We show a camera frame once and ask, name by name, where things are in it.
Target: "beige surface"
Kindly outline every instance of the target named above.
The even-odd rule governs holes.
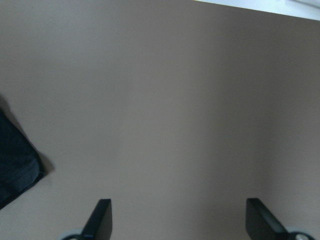
[[[249,239],[245,200],[320,239],[320,22],[192,1],[0,1],[1,106],[50,173],[2,240],[112,198],[112,240]]]

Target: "metal bolt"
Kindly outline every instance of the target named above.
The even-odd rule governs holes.
[[[297,234],[295,235],[295,240],[309,240],[309,238],[306,235]]]

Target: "folded cloth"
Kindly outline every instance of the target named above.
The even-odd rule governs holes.
[[[44,175],[36,150],[0,110],[0,209]]]

